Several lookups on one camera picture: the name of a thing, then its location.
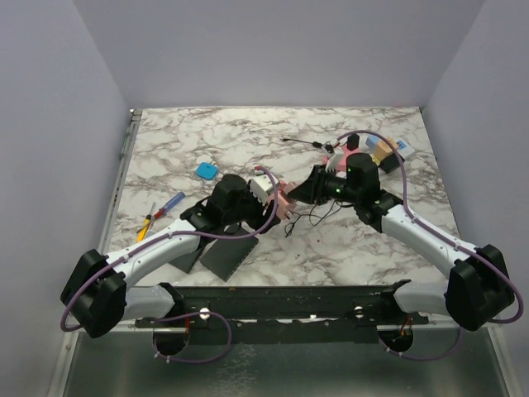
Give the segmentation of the beige pink USB charger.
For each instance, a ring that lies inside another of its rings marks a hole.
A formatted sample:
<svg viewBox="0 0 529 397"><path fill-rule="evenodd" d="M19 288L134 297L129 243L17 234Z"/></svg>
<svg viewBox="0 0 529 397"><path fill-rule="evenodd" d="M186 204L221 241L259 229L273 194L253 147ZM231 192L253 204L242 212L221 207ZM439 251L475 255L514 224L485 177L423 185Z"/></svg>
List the beige pink USB charger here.
<svg viewBox="0 0 529 397"><path fill-rule="evenodd" d="M286 183L284 181L281 182L281 189L285 194L288 194L292 190L294 190L297 187L297 184L295 182L289 182Z"/></svg>

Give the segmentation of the pink cube socket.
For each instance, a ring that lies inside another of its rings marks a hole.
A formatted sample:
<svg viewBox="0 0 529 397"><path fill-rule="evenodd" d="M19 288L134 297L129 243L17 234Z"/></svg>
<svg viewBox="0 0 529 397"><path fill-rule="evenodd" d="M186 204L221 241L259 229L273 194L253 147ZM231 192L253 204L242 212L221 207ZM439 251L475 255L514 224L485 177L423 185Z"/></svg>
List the pink cube socket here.
<svg viewBox="0 0 529 397"><path fill-rule="evenodd" d="M293 216L293 211L296 207L296 203L289 199L287 194L283 191L279 191L278 195L278 207L276 211L276 216L281 220L290 219Z"/></svg>

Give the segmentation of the blue plug adapter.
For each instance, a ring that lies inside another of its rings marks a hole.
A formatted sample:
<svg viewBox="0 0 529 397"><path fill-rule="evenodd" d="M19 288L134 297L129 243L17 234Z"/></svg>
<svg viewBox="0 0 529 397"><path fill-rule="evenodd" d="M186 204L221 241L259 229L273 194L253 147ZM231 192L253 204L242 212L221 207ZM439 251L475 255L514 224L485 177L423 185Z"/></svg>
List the blue plug adapter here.
<svg viewBox="0 0 529 397"><path fill-rule="evenodd" d="M200 179L214 180L218 174L218 168L216 165L202 162L195 170L195 174Z"/></svg>

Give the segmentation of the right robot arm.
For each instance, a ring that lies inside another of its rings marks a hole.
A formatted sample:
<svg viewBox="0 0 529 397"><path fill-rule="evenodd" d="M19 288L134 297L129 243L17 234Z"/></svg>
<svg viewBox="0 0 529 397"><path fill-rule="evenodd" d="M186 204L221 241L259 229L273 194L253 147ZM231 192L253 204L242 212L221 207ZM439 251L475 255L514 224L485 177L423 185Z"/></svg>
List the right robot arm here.
<svg viewBox="0 0 529 397"><path fill-rule="evenodd" d="M379 304L388 323L399 323L409 313L434 313L475 331L515 300L500 250L463 242L412 212L402 199L381 189L377 166L367 154L349 155L343 177L314 166L288 197L307 204L336 200L351 205L361 222L413 249L445 276L440 284L407 281L397 287Z"/></svg>

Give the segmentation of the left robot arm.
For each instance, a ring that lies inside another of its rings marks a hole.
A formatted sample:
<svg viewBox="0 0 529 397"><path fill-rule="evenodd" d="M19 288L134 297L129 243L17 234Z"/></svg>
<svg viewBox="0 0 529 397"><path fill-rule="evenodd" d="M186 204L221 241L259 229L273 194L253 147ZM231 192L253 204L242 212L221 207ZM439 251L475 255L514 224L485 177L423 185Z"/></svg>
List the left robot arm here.
<svg viewBox="0 0 529 397"><path fill-rule="evenodd" d="M128 294L154 270L215 240L237 240L224 233L230 225L245 222L254 235L267 232L278 210L280 182L263 167L257 173L249 180L224 175L208 197L141 242L106 255L84 252L60 294L61 330L101 337L124 320L131 310Z"/></svg>

